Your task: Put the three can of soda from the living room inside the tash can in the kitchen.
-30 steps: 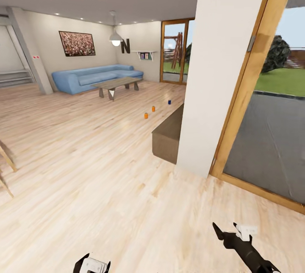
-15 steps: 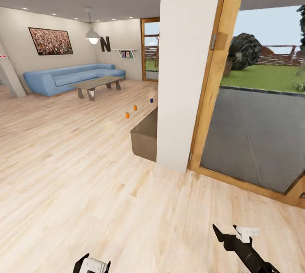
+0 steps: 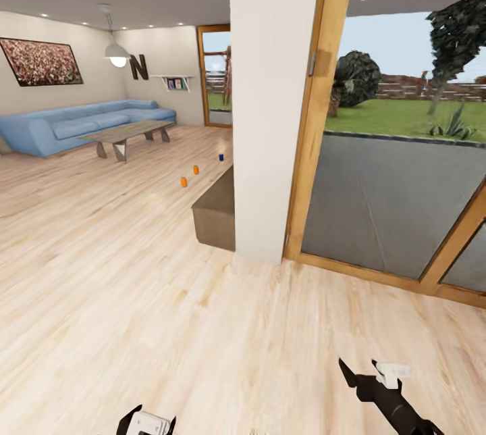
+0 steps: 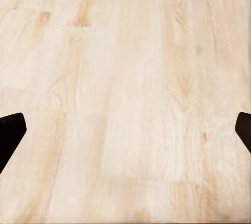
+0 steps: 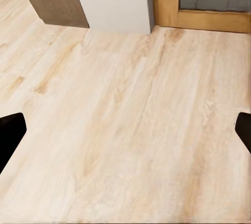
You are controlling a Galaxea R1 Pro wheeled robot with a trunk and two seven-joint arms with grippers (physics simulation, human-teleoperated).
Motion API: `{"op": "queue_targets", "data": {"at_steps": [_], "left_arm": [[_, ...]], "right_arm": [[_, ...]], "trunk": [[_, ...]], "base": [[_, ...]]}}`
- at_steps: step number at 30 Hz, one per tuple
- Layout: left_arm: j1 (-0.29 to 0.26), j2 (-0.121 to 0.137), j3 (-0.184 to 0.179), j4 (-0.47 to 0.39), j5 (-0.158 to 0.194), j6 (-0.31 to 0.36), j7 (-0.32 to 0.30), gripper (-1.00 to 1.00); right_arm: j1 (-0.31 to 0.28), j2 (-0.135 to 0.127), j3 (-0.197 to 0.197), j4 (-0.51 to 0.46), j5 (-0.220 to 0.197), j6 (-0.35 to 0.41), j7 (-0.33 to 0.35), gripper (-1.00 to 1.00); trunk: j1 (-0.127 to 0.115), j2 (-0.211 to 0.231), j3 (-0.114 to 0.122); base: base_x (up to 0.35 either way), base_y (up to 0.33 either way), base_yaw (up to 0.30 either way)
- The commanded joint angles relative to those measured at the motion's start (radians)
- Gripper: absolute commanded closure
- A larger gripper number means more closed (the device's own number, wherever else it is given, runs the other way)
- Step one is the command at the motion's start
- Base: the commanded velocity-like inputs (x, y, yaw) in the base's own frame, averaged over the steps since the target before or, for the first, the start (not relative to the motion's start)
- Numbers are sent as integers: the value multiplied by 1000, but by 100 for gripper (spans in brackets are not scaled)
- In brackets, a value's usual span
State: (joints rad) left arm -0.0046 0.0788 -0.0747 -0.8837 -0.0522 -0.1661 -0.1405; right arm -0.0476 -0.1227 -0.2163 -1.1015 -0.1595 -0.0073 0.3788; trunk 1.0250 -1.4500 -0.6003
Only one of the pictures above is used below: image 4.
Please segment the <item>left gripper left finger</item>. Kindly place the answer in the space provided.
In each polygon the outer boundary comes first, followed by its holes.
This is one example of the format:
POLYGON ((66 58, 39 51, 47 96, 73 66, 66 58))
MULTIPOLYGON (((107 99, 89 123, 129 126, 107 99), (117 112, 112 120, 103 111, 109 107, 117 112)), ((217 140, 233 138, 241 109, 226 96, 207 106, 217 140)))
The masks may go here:
POLYGON ((0 174, 26 131, 25 118, 21 112, 0 118, 0 174))

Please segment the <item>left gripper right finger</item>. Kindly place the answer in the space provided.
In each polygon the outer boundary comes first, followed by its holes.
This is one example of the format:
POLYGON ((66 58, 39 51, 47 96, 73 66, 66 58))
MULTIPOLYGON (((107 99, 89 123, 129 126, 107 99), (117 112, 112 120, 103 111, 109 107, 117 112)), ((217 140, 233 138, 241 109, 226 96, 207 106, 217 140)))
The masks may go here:
POLYGON ((235 131, 251 153, 251 114, 244 112, 238 114, 235 131))

